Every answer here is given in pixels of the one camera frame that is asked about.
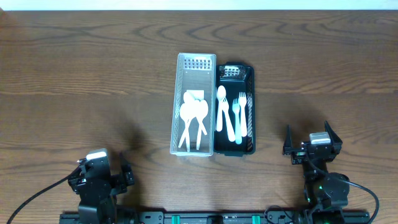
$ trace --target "wood grain tabletop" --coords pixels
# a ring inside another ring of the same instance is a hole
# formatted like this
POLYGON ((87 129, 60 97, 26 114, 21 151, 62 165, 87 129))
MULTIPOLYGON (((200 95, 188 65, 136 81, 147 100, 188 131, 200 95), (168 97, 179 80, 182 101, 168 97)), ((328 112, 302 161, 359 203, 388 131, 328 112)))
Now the wood grain tabletop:
MULTIPOLYGON (((132 163, 119 203, 141 210, 261 211, 305 205, 294 138, 343 140, 330 172, 373 190, 375 223, 398 223, 398 13, 394 11, 4 12, 0 17, 0 222, 90 150, 132 163), (179 52, 256 71, 256 153, 170 155, 179 52)), ((374 210, 350 188, 348 208, 374 210)), ((64 183, 14 223, 58 223, 80 198, 64 183)))

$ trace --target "white backdrop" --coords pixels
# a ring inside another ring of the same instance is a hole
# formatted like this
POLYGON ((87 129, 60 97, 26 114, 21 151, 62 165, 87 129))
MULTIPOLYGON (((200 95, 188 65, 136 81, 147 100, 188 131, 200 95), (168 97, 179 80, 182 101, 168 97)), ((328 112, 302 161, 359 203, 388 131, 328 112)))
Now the white backdrop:
POLYGON ((4 10, 398 9, 398 0, 0 0, 4 10))

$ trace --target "black cable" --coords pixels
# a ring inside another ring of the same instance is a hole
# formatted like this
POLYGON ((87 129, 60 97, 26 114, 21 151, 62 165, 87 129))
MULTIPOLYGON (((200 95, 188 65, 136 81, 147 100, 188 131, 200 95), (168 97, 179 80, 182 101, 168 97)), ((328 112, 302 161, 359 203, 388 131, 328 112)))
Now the black cable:
POLYGON ((268 223, 277 224, 277 223, 271 222, 271 221, 268 219, 268 210, 269 210, 270 208, 272 208, 272 207, 277 207, 277 208, 282 209, 282 211, 285 213, 286 217, 289 218, 289 219, 291 219, 290 222, 287 222, 287 223, 285 223, 285 224, 288 224, 288 223, 293 222, 293 218, 292 218, 290 215, 287 214, 287 212, 284 210, 284 208, 282 208, 282 207, 279 206, 279 205, 271 205, 270 207, 267 208, 267 210, 264 212, 264 215, 263 215, 263 217, 267 220, 268 223))
POLYGON ((69 177, 75 175, 77 172, 80 172, 80 168, 77 167, 71 174, 67 175, 65 178, 61 179, 60 181, 58 181, 55 184, 52 184, 46 188, 44 188, 43 190, 37 192, 36 194, 34 194, 33 196, 31 196, 28 200, 26 200, 24 203, 22 203, 22 205, 20 205, 17 210, 15 210, 15 212, 10 216, 10 218, 7 221, 7 224, 11 224, 12 220, 15 218, 15 216, 18 214, 19 211, 21 211, 25 205, 27 205, 29 202, 31 202, 33 199, 37 198, 39 195, 41 195, 42 193, 50 190, 51 188, 61 184, 62 182, 66 181, 69 177))
POLYGON ((373 215, 371 216, 371 218, 369 219, 369 221, 367 223, 372 223, 372 221, 376 218, 377 213, 379 212, 379 198, 377 197, 377 195, 373 191, 367 189, 366 187, 364 187, 362 185, 355 184, 354 182, 350 182, 350 181, 347 181, 347 180, 341 180, 339 178, 336 178, 336 177, 330 175, 329 173, 317 168, 316 165, 314 165, 314 163, 310 160, 310 158, 308 157, 307 153, 305 154, 305 157, 307 158, 308 163, 310 164, 311 168, 316 170, 317 172, 321 173, 322 175, 328 176, 329 178, 341 181, 341 182, 346 183, 346 184, 350 184, 350 185, 352 185, 354 187, 357 187, 357 188, 359 188, 361 190, 364 190, 367 193, 371 194, 373 196, 373 198, 374 198, 374 201, 376 202, 376 208, 374 209, 373 215))

